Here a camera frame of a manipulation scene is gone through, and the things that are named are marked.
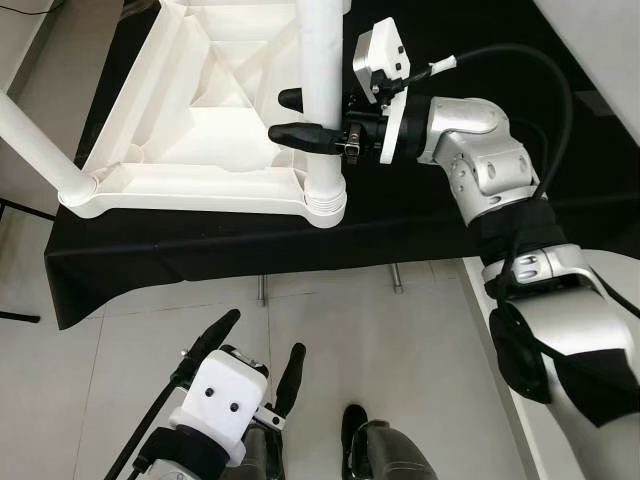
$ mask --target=white rod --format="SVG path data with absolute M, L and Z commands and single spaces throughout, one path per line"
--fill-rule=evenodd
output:
M 58 190 L 61 199 L 75 203 L 95 190 L 95 179 L 82 173 L 3 91 L 0 137 Z
M 344 0 L 298 0 L 300 66 L 305 118 L 338 129 L 342 121 L 342 15 Z M 344 204 L 337 155 L 307 155 L 304 190 L 309 207 L 326 213 Z

